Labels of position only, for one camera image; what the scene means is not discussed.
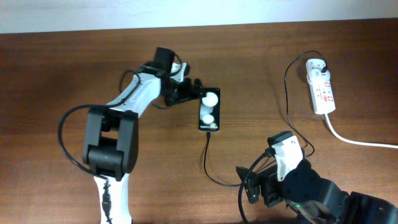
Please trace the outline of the black smartphone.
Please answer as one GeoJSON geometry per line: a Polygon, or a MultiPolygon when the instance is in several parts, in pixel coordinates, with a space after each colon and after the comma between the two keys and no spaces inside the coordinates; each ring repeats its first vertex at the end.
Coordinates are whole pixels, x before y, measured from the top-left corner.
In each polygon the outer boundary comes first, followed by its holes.
{"type": "Polygon", "coordinates": [[[220,130],[220,88],[204,88],[203,98],[200,100],[200,114],[198,129],[206,132],[220,130]]]}

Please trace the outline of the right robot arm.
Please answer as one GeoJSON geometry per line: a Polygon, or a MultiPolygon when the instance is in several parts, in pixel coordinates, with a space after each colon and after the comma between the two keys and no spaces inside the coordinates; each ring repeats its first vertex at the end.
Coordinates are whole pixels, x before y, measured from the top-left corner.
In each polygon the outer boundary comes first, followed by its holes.
{"type": "Polygon", "coordinates": [[[297,214],[298,223],[375,223],[397,224],[397,207],[381,198],[358,192],[345,192],[334,182],[324,179],[302,160],[285,180],[277,180],[277,166],[256,173],[245,167],[236,172],[245,180],[244,191],[249,203],[263,197],[272,208],[281,202],[297,214]]]}

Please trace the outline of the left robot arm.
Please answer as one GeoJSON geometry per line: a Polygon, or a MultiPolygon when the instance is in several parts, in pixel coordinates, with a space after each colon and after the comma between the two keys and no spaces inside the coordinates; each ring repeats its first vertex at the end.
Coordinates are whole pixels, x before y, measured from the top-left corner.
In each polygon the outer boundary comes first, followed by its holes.
{"type": "Polygon", "coordinates": [[[133,71],[132,82],[106,105],[91,106],[83,145],[83,162],[98,187],[101,222],[132,223],[128,180],[139,152],[139,118],[159,96],[164,107],[203,97],[199,79],[187,77],[187,62],[170,49],[157,47],[153,60],[133,71]]]}

